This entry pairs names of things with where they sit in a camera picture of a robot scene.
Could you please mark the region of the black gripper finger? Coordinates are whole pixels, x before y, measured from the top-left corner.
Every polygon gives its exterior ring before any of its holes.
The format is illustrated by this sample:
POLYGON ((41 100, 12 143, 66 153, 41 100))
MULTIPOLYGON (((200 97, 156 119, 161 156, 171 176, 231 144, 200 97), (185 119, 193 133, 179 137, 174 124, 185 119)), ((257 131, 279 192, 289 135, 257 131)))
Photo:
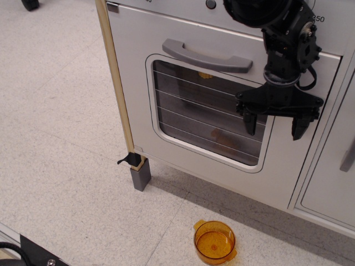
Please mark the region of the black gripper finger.
POLYGON ((310 123, 313 121, 312 116, 303 115, 294 117, 292 121, 292 137, 293 141, 299 140, 308 129, 310 123))
POLYGON ((243 113, 243 121, 245 123, 246 131, 253 136, 256 131, 257 114, 245 110, 243 113))

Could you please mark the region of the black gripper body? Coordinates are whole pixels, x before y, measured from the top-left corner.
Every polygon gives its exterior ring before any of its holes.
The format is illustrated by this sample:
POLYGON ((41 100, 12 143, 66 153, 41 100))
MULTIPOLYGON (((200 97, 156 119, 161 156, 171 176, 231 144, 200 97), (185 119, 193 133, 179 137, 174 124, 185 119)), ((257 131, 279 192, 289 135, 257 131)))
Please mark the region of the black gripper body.
POLYGON ((259 115, 282 117, 319 117, 324 100, 298 89, 295 85, 277 87, 265 83, 258 88, 236 94, 237 111, 243 116, 245 110, 259 115))

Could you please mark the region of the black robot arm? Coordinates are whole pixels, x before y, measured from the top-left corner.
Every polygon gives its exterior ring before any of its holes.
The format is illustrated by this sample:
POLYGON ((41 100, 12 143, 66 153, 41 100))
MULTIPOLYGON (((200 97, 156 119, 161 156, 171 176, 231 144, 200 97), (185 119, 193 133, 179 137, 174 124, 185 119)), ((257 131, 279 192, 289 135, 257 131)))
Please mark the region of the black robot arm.
POLYGON ((323 99, 308 93, 316 80, 300 85, 300 77, 319 60, 314 13, 305 1, 224 1, 233 20, 260 28, 267 53, 265 83, 236 94, 236 110, 250 135, 256 131, 258 115, 291 117, 293 140, 299 140, 311 122, 320 116, 323 99))

